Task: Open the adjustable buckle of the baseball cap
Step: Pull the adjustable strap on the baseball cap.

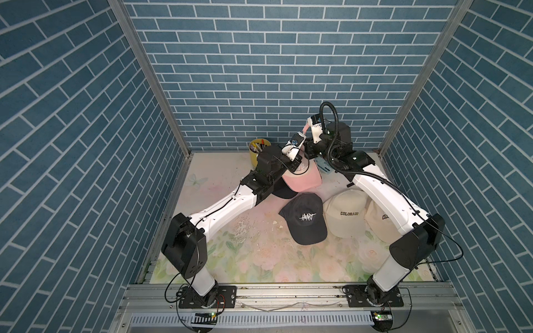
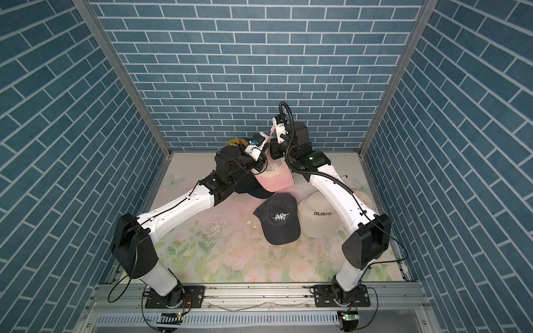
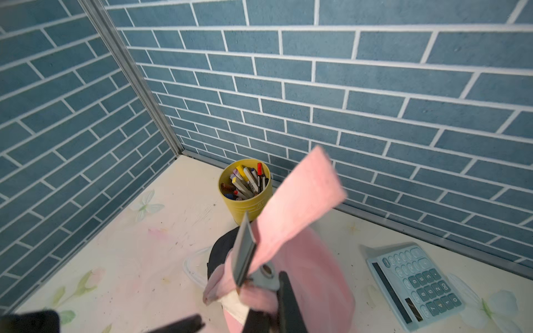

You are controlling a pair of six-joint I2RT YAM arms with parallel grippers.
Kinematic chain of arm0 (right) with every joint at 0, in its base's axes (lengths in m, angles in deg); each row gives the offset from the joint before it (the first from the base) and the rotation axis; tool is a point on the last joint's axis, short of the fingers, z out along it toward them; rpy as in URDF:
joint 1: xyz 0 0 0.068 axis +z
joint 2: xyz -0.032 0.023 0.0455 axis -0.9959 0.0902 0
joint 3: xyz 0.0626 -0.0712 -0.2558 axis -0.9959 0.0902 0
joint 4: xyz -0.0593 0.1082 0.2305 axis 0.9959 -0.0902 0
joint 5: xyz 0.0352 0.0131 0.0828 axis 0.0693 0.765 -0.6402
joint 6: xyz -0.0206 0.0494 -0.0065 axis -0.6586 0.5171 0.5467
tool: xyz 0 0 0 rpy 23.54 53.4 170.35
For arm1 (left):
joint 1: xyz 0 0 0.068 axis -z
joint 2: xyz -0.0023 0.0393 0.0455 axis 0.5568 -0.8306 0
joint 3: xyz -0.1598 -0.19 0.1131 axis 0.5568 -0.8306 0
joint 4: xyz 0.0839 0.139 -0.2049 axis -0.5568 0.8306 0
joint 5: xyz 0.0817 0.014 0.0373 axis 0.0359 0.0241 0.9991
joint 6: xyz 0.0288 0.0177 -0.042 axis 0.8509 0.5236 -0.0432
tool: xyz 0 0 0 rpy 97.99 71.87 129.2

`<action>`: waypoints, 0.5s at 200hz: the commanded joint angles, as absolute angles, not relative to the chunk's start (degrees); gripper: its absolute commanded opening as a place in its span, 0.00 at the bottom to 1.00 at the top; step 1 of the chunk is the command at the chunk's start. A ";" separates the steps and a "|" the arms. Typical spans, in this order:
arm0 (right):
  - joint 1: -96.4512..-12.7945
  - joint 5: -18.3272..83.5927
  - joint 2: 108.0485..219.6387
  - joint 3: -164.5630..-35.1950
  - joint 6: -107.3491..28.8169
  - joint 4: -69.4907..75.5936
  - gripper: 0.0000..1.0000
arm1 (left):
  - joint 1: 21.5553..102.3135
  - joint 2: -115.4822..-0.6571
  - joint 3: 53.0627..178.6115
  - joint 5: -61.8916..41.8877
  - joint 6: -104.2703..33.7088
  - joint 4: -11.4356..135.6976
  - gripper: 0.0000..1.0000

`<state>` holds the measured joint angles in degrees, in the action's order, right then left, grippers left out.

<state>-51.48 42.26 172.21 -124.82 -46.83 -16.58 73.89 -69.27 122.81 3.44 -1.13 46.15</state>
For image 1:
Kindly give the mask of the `black cap front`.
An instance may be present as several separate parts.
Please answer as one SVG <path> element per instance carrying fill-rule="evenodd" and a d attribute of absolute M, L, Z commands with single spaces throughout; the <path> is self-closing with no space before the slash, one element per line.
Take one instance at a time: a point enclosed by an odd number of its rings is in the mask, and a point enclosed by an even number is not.
<path fill-rule="evenodd" d="M 328 236 L 323 201 L 315 193 L 302 193 L 279 212 L 287 222 L 293 240 L 302 246 L 318 244 Z"/>

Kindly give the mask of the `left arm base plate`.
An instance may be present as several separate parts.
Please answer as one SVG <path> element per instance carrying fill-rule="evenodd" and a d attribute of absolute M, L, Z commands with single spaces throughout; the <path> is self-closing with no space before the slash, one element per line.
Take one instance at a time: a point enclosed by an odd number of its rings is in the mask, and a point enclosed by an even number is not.
<path fill-rule="evenodd" d="M 188 285 L 184 285 L 177 293 L 180 309 L 233 309 L 237 297 L 234 285 L 215 285 L 205 296 L 200 296 Z"/>

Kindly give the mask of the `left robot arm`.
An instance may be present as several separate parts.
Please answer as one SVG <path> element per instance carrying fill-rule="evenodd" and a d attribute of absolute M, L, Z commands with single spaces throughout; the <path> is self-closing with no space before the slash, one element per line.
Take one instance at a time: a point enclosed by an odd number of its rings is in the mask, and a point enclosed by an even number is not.
<path fill-rule="evenodd" d="M 295 192 L 284 183 L 283 174 L 298 168 L 302 161 L 301 147 L 293 140 L 283 147 L 264 148 L 256 168 L 240 180 L 230 194 L 200 212 L 190 216 L 179 213 L 172 218 L 161 253 L 197 296 L 209 298 L 217 293 L 217 282 L 205 267 L 210 239 L 227 223 L 271 194 L 294 197 Z"/>

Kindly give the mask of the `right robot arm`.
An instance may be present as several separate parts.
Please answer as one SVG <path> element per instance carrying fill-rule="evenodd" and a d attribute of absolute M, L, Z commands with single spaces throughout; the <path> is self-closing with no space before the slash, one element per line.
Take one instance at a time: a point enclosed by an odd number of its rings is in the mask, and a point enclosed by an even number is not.
<path fill-rule="evenodd" d="M 350 129 L 344 123 L 309 118 L 303 131 L 312 133 L 303 143 L 305 155 L 311 159 L 322 157 L 333 170 L 347 177 L 383 211 L 400 235 L 391 243 L 388 258 L 367 281 L 367 299 L 381 305 L 437 249 L 445 221 L 440 215 L 429 215 L 406 197 L 367 153 L 353 150 Z"/>

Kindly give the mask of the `beige Colorado cap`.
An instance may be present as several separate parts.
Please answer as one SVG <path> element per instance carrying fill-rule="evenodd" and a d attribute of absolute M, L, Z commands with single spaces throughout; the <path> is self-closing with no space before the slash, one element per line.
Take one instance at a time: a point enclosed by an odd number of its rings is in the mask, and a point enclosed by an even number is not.
<path fill-rule="evenodd" d="M 366 208 L 365 221 L 379 240 L 386 244 L 392 244 L 401 238 L 397 227 L 375 201 L 370 200 Z"/>
<path fill-rule="evenodd" d="M 361 190 L 346 190 L 329 198 L 323 204 L 328 231 L 338 238 L 361 238 L 366 232 L 367 200 L 367 194 Z"/>

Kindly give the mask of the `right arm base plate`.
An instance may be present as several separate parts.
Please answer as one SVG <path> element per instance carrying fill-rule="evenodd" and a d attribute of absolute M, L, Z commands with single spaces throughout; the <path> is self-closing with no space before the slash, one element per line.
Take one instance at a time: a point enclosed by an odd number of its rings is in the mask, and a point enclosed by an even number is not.
<path fill-rule="evenodd" d="M 349 307 L 403 307 L 400 290 L 382 291 L 367 284 L 347 284 L 341 288 Z"/>

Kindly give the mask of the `pink baseball cap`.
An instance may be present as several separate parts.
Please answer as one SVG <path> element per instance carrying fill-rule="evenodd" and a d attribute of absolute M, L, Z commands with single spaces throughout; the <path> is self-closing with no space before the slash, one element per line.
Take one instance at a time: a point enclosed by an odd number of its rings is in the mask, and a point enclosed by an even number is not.
<path fill-rule="evenodd" d="M 305 138 L 312 137 L 311 129 L 307 126 L 307 121 L 301 133 L 305 135 Z M 306 173 L 287 173 L 286 171 L 283 174 L 283 180 L 292 190 L 301 193 L 322 184 L 319 169 L 313 159 L 308 158 L 308 171 Z"/>

